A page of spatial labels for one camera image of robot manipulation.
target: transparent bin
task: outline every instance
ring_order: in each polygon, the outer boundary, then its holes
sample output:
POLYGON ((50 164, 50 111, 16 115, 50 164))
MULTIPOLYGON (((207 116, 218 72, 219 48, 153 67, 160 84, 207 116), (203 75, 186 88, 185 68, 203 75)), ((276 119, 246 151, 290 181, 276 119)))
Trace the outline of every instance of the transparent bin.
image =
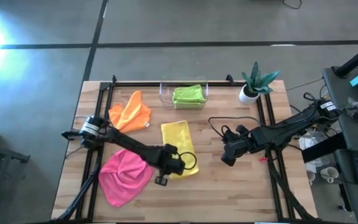
POLYGON ((160 82, 160 100, 163 107, 174 108, 174 109, 193 109, 200 110, 204 108, 204 105, 208 101, 208 81, 205 77, 197 78, 172 78, 171 80, 163 79, 160 82), (184 101, 175 101, 174 103, 174 92, 177 88, 189 87, 189 86, 201 86, 201 93, 203 95, 203 103, 200 100, 200 97, 197 97, 198 101, 193 101, 186 99, 184 101))

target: green leaf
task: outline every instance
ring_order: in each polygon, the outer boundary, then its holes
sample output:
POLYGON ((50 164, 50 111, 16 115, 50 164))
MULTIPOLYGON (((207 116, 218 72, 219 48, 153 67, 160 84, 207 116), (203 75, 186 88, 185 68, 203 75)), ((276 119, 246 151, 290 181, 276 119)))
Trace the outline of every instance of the green leaf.
POLYGON ((260 90, 269 90, 268 86, 263 86, 263 87, 254 87, 255 90, 260 91, 260 90))
POLYGON ((250 86, 254 86, 254 81, 252 81, 245 72, 241 72, 242 77, 250 86))
POLYGON ((257 92, 260 93, 260 94, 267 94, 267 93, 273 92, 273 89, 270 88, 270 87, 267 87, 267 90, 262 88, 261 90, 258 90, 257 92))
POLYGON ((252 67, 251 79, 255 82, 258 77, 260 77, 260 71, 258 62, 255 61, 254 66, 252 67))
POLYGON ((256 80, 255 80, 255 83, 254 83, 254 86, 253 87, 262 87, 260 84, 261 84, 261 81, 262 81, 262 78, 260 77, 257 77, 256 80))
POLYGON ((260 83, 258 83, 258 87, 268 86, 273 80, 276 79, 279 73, 280 71, 275 71, 265 75, 263 79, 260 81, 260 83))

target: orange cloth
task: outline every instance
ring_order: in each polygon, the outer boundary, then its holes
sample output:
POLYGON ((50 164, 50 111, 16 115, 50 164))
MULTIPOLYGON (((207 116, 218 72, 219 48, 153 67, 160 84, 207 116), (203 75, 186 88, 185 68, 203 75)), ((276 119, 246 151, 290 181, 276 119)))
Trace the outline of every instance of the orange cloth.
POLYGON ((144 129, 149 125, 151 110, 142 102, 142 92, 135 91, 125 108, 116 104, 109 110, 110 121, 122 133, 144 129))

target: wooden tabletop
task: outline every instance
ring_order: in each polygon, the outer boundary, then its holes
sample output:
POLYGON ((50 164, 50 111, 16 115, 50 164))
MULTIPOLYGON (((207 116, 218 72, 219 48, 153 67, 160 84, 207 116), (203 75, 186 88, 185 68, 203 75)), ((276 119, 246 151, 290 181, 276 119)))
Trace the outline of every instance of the wooden tabletop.
MULTIPOLYGON (((100 82, 84 82, 76 116, 92 116, 100 82)), ((270 85, 276 122, 291 116, 284 82, 276 80, 270 85)), ((190 177, 169 180, 166 187, 154 184, 154 176, 145 189, 128 204, 115 208, 107 203, 101 187, 98 188, 94 222, 274 222, 277 221, 265 162, 259 162, 264 152, 246 154, 237 159, 233 167, 221 161, 223 143, 210 128, 207 120, 211 116, 259 117, 256 104, 242 105, 238 100, 240 87, 210 87, 209 98, 202 110, 174 110, 162 106, 158 87, 115 87, 112 105, 123 106, 134 91, 142 90, 143 102, 152 110, 150 126, 129 136, 148 145, 162 145, 160 126, 163 123, 187 120, 194 144, 200 171, 190 177)), ((268 119, 265 98, 265 117, 268 119)), ((85 118, 76 118, 73 127, 80 129, 85 118)), ((238 124, 252 129, 257 123, 250 119, 216 120, 215 127, 228 125, 235 130, 238 124)), ((77 149, 80 141, 71 141, 67 153, 77 149)), ((105 144, 103 164, 121 148, 105 144)), ((86 149, 70 155, 65 160, 58 187, 52 218, 61 215, 75 198, 81 185, 86 149)), ((313 197, 306 176, 300 151, 288 147, 283 151, 290 188, 300 203, 313 216, 317 216, 313 197)), ((88 210, 88 191, 84 212, 88 210)), ((285 199, 280 192, 284 214, 287 214, 285 199)))

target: gray floor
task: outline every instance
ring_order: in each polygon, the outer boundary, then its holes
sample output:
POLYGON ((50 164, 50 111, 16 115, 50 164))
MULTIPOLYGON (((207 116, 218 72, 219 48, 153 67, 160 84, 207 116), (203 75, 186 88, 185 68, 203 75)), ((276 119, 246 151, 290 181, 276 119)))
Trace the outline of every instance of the gray floor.
MULTIPOLYGON (((0 44, 91 43, 101 3, 0 0, 0 44)), ((111 0, 99 42, 232 40, 358 40, 358 1, 305 1, 294 11, 274 0, 111 0)), ((290 103, 303 108, 301 95, 318 96, 323 81, 295 87, 357 52, 358 45, 98 49, 89 79, 240 78, 258 60, 262 72, 282 71, 290 103)), ((88 54, 0 50, 0 144, 31 155, 26 165, 11 163, 12 178, 0 190, 0 223, 50 218, 67 146, 60 133, 73 121, 88 54)), ((343 222, 349 215, 336 208, 335 185, 315 184, 312 191, 321 218, 343 222)))

